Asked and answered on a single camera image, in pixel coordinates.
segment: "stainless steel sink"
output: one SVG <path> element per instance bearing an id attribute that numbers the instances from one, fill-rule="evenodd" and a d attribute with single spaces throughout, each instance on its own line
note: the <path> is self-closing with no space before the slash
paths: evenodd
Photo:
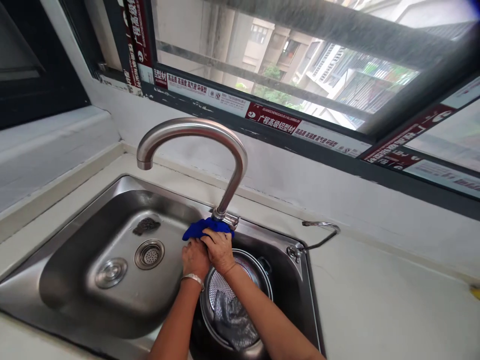
<path id="1" fill-rule="evenodd" d="M 97 355 L 144 359 L 180 285 L 182 234 L 212 210 L 124 176 L 0 283 L 0 310 Z M 145 218 L 160 226 L 134 234 Z M 325 353 L 308 256 L 297 263 L 287 254 L 303 245 L 242 219 L 233 246 L 260 258 L 275 303 Z M 197 308 L 192 357 L 231 357 Z"/>

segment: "sink drain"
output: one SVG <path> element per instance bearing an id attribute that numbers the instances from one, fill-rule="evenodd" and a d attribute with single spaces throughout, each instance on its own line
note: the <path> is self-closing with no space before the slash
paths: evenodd
<path id="1" fill-rule="evenodd" d="M 116 257 L 105 262 L 95 276 L 95 283 L 101 289 L 108 289 L 117 285 L 127 272 L 127 262 L 124 258 Z"/>
<path id="2" fill-rule="evenodd" d="M 164 258 L 165 247 L 157 239 L 142 243 L 135 252 L 135 265 L 142 270 L 156 267 Z"/>

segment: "woman's right hand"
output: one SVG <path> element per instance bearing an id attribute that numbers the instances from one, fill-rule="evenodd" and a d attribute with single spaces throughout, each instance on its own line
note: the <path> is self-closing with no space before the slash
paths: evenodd
<path id="1" fill-rule="evenodd" d="M 232 252 L 232 234 L 227 232 L 216 232 L 210 228 L 202 231 L 206 236 L 202 240 L 208 248 L 208 257 L 213 267 L 225 276 L 225 274 L 234 267 L 235 259 Z"/>

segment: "countertop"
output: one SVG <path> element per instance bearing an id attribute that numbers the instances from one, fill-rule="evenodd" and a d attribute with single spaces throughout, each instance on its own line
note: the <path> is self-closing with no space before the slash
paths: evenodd
<path id="1" fill-rule="evenodd" d="M 139 170 L 135 157 L 123 154 L 1 243 L 0 275 L 126 174 L 207 205 L 217 204 L 223 195 L 218 187 L 164 166 Z M 236 195 L 228 209 L 307 244 L 314 244 L 328 233 L 316 227 L 303 227 L 299 218 L 261 203 L 261 198 L 252 201 Z M 465 283 L 357 241 L 348 234 L 340 234 L 311 251 L 310 258 L 329 359 L 480 359 L 480 302 L 469 293 Z M 0 315 L 0 359 L 34 358 L 96 359 Z"/>

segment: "blue cloth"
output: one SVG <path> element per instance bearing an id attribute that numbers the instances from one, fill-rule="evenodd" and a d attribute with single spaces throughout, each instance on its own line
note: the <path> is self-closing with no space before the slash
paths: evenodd
<path id="1" fill-rule="evenodd" d="M 222 233 L 231 233 L 231 237 L 233 238 L 235 232 L 230 230 L 230 226 L 228 226 L 223 221 L 215 221 L 211 217 L 207 219 L 202 219 L 197 222 L 193 222 L 190 224 L 190 227 L 185 231 L 182 236 L 183 241 L 187 241 L 190 238 L 198 238 L 200 239 L 202 236 L 206 236 L 202 230 L 210 228 L 214 232 L 222 232 Z"/>

